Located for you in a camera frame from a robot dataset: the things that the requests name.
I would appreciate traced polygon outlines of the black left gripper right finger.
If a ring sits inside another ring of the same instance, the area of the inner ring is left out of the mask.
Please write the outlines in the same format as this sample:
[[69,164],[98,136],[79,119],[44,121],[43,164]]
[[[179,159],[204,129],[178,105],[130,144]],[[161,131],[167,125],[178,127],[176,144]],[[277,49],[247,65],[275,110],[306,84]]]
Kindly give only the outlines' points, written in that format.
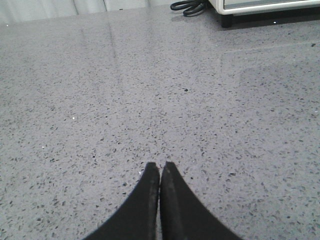
[[164,240],[240,239],[200,202],[173,162],[161,176],[160,219]]

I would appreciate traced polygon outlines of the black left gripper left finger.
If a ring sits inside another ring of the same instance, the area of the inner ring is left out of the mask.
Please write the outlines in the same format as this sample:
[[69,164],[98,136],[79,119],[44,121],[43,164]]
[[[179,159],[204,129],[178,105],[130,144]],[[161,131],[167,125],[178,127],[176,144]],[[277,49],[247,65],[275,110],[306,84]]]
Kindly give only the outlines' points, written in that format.
[[86,240],[154,240],[160,173],[148,162],[143,174],[120,208]]

